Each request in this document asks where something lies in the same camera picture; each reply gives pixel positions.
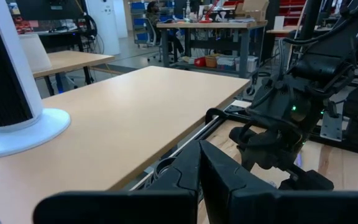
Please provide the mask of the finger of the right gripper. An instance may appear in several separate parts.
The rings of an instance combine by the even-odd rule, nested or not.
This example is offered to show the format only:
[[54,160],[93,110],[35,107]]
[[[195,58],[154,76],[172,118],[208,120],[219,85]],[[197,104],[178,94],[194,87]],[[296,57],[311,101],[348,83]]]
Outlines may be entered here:
[[248,171],[251,171],[255,164],[265,170],[275,167],[278,156],[272,149],[269,146],[246,147],[241,152],[241,165]]

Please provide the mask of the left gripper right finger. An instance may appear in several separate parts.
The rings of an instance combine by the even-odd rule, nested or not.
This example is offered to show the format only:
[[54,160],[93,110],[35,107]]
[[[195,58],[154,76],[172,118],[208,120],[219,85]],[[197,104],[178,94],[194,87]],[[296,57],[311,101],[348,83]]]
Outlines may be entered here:
[[276,188],[200,141],[201,186],[210,223],[273,223]]

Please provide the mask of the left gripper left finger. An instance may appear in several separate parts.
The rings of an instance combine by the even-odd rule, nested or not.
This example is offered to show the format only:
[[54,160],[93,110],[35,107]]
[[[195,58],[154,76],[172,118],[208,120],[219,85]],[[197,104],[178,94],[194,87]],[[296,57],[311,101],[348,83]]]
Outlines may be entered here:
[[191,141],[148,190],[187,189],[196,192],[199,189],[200,162],[200,142]]

